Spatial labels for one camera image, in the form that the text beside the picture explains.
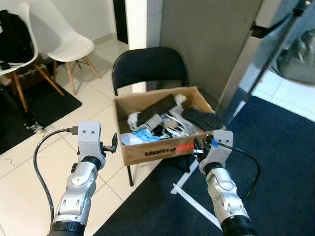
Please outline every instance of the black floor mat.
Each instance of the black floor mat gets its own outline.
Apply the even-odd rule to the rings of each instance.
[[[228,130],[234,133],[234,147],[253,154],[261,165],[261,178],[245,203],[258,234],[314,235],[315,123],[252,97]],[[95,236],[221,236],[179,194],[170,194],[172,184],[183,174],[171,165],[174,163],[185,166],[183,159],[163,160]],[[255,164],[232,152],[226,167],[238,186],[239,196],[244,197],[255,176]],[[213,213],[205,177],[198,169],[183,189]]]
[[[70,93],[61,87],[59,88],[64,96],[61,96],[46,81],[25,90],[24,96],[28,103],[28,114],[25,114],[23,109],[15,110],[0,95],[0,154],[33,135],[32,130],[25,128],[25,122],[34,118],[43,127],[47,127],[82,105]]]

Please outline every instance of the white tile floor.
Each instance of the white tile floor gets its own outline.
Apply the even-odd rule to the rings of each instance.
[[[268,71],[252,95],[315,121],[315,86],[287,80]]]
[[[49,230],[49,206],[45,192],[32,166],[32,154],[37,143],[54,130],[76,125],[82,120],[102,124],[101,139],[110,144],[116,132],[112,99],[111,67],[116,58],[128,49],[127,45],[111,40],[96,46],[88,57],[102,75],[97,78],[88,66],[73,71],[76,98],[83,105],[0,156],[0,236],[43,236]],[[66,69],[58,67],[57,83],[72,94]],[[130,93],[130,87],[119,93]],[[77,161],[77,138],[61,133],[43,145],[38,154],[38,166],[51,192],[55,208],[62,197],[72,164]],[[106,165],[99,171],[97,189],[92,198],[85,235],[91,236],[124,200],[148,176],[159,161],[133,165],[134,186],[129,186],[126,167],[123,167],[121,147],[107,154]]]

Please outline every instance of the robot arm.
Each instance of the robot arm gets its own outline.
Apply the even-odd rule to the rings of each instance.
[[[105,165],[104,151],[115,152],[117,135],[112,146],[102,146],[100,123],[81,122],[78,126],[78,164],[74,164],[67,180],[48,236],[83,236],[96,189],[97,172]]]
[[[225,236],[256,236],[251,220],[237,195],[237,187],[225,169],[225,161],[231,149],[218,145],[218,142],[233,145],[231,131],[216,130],[213,137],[208,136],[201,150],[199,140],[195,139],[194,154],[199,161],[199,169],[206,176],[208,193],[212,199],[214,212]]]

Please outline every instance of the red label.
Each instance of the red label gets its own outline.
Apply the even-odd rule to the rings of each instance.
[[[187,144],[180,144],[176,147],[176,152],[184,152],[184,151],[191,151],[193,150],[193,143],[187,143]]]

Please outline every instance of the gray bag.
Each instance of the gray bag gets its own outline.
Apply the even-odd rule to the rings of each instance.
[[[284,51],[273,69],[287,79],[314,85],[315,29],[306,31],[288,50]]]

